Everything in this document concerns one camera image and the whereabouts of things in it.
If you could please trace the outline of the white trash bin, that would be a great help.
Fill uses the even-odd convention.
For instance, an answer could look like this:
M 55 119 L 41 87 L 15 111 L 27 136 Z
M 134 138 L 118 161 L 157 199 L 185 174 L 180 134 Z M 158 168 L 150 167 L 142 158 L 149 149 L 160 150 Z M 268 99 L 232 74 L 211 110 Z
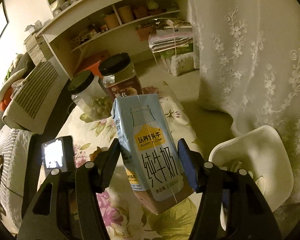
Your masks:
M 275 128 L 261 126 L 215 146 L 209 161 L 228 171 L 243 168 L 252 176 L 271 211 L 290 197 L 294 186 L 292 167 Z

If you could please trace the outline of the light blue milk carton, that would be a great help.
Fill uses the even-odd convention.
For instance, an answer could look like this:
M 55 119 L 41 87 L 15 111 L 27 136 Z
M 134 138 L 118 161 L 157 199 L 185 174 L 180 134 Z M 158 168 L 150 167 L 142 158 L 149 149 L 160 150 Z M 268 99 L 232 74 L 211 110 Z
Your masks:
M 193 193 L 157 94 L 116 98 L 113 119 L 131 188 L 158 215 Z

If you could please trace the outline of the beige striped sofa cushion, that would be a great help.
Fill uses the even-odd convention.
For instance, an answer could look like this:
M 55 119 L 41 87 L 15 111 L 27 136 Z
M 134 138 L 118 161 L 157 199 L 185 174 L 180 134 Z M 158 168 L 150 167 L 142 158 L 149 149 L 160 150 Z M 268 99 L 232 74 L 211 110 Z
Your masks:
M 10 128 L 43 134 L 67 81 L 67 74 L 54 56 L 40 62 L 21 83 L 3 114 L 3 122 Z

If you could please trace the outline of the white lace curtain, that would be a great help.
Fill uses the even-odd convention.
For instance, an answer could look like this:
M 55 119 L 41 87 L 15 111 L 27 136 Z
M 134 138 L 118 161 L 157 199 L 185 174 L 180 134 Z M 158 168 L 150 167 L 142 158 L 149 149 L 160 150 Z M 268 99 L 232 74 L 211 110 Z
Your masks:
M 300 202 L 300 4 L 298 0 L 189 0 L 199 103 L 228 113 L 242 135 L 277 130 Z

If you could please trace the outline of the lit screen device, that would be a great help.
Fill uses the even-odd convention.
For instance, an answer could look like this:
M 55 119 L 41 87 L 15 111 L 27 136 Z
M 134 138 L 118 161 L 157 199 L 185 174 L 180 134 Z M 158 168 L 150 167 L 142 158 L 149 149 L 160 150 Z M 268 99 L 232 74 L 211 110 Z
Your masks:
M 43 143 L 41 154 L 46 176 L 55 168 L 62 172 L 75 169 L 73 140 L 70 135 Z

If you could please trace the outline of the brown jar with black lid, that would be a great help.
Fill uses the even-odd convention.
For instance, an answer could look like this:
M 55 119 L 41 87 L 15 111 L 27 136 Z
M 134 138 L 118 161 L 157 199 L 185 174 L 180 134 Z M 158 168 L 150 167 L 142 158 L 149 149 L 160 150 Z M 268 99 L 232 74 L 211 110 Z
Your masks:
M 128 53 L 119 53 L 104 60 L 98 67 L 102 85 L 112 100 L 140 95 L 142 87 Z

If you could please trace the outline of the clear jar with black lid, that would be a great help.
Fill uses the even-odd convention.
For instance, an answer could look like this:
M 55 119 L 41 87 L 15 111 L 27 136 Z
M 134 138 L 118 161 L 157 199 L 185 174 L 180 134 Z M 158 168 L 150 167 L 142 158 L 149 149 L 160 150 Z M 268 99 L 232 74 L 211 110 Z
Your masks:
M 73 102 L 92 121 L 106 119 L 111 115 L 112 99 L 99 84 L 100 78 L 92 71 L 84 70 L 68 84 Z

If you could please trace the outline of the stack of papers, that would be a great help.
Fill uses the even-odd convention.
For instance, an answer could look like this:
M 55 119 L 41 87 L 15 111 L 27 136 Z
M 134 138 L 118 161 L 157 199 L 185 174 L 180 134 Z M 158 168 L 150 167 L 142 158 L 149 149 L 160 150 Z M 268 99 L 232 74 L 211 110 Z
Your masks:
M 193 43 L 192 24 L 178 18 L 155 18 L 150 22 L 153 31 L 148 38 L 152 53 L 185 47 Z

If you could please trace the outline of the white quilted blanket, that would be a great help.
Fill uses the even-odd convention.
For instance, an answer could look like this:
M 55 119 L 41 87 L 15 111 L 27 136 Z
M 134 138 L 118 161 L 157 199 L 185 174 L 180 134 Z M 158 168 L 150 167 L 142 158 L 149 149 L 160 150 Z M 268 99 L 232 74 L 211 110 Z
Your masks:
M 0 129 L 0 211 L 8 229 L 18 232 L 22 223 L 27 159 L 33 133 L 3 126 Z

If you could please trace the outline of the orange gift bag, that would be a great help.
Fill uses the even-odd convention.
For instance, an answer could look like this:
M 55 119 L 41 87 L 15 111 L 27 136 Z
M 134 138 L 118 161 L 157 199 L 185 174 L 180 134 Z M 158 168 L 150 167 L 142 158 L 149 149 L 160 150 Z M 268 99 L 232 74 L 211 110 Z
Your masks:
M 79 64 L 75 74 L 77 75 L 84 70 L 90 70 L 95 76 L 102 78 L 102 74 L 99 71 L 99 65 L 109 57 L 110 53 L 108 50 L 103 50 L 99 53 L 93 54 Z

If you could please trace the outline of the white wall shelf unit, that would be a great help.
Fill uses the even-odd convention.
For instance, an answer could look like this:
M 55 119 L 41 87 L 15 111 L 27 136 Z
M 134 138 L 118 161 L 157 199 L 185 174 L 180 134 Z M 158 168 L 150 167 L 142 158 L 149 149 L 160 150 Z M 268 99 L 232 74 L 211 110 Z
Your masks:
M 148 1 L 159 13 L 123 22 L 120 8 L 145 8 Z M 65 75 L 72 78 L 81 62 L 107 50 L 110 55 L 127 52 L 134 63 L 153 57 L 148 42 L 136 29 L 154 18 L 187 17 L 187 0 L 79 0 L 44 25 L 41 33 Z

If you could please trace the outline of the white fluffy slipper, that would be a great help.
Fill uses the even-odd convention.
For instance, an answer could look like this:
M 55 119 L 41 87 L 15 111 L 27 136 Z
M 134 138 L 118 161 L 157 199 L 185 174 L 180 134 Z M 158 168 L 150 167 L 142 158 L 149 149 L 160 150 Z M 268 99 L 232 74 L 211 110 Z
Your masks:
M 185 53 L 173 55 L 171 58 L 171 73 L 173 76 L 179 76 L 194 70 L 194 53 Z

